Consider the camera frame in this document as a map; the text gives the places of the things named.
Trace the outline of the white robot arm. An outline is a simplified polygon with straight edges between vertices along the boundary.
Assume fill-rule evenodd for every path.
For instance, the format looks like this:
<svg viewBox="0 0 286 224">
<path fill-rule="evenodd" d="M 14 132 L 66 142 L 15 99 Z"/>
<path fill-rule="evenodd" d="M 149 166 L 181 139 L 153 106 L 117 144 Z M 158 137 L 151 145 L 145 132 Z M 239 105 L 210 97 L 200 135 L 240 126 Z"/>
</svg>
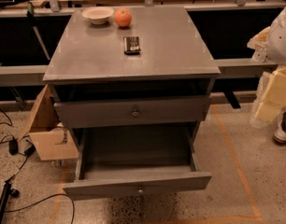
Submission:
<svg viewBox="0 0 286 224">
<path fill-rule="evenodd" d="M 286 106 L 286 7 L 269 27 L 250 39 L 247 47 L 254 49 L 255 62 L 269 60 L 278 65 L 273 73 L 262 75 L 257 88 L 250 123 L 261 128 L 274 121 Z"/>
</svg>

